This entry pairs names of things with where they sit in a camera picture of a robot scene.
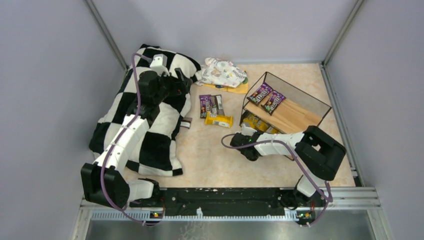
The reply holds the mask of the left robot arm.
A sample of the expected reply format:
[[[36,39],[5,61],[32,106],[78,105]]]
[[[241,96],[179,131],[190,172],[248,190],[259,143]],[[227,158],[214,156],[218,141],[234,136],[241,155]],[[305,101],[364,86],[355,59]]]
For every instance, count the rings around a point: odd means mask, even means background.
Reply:
[[[88,202],[121,211],[129,203],[151,199],[159,192],[159,184],[154,180],[138,178],[128,182],[123,175],[131,153],[159,115],[160,103],[190,91],[192,80],[184,76],[181,68],[174,71],[172,74],[148,70],[135,76],[136,100],[126,111],[120,129],[106,150],[81,168]]]

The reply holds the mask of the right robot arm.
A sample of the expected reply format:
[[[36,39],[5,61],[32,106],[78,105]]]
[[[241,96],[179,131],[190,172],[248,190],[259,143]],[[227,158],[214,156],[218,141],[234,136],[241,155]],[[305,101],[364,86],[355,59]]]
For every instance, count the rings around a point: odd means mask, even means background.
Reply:
[[[302,171],[295,190],[307,198],[315,193],[333,202],[333,181],[347,153],[337,140],[315,125],[296,133],[267,133],[251,127],[230,134],[228,149],[236,149],[249,161],[265,156],[290,156]]]

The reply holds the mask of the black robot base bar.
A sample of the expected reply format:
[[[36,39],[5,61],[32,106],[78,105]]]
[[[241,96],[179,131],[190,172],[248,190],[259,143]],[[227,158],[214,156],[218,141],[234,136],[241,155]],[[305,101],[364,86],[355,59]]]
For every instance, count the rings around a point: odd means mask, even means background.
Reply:
[[[162,188],[152,198],[131,202],[131,208],[159,208],[165,215],[282,216],[286,211],[308,212],[323,207],[315,193],[307,198],[292,187]]]

